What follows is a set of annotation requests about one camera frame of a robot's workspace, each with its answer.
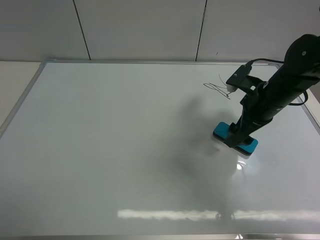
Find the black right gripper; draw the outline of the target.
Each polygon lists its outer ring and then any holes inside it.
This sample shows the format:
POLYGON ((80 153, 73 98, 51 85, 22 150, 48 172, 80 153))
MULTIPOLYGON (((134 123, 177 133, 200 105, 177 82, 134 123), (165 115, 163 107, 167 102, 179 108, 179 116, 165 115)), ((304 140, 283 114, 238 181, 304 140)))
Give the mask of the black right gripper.
POLYGON ((237 123, 232 122, 228 128, 224 143, 228 147, 248 146, 252 143, 250 134, 269 124, 283 107, 271 103, 264 93, 265 84, 260 83, 252 95, 246 94, 240 101, 242 114, 237 123))

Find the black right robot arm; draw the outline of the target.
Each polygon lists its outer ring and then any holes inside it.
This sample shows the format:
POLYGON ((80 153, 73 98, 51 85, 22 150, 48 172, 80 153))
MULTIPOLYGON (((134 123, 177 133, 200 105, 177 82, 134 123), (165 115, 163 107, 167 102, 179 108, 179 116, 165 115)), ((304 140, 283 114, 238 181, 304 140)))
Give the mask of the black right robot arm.
POLYGON ((250 76, 252 62, 239 67, 226 81, 245 92, 242 114, 232 123, 224 143, 229 147, 250 142, 249 135, 320 81, 320 38, 305 34, 288 48, 282 66, 268 81, 250 76))

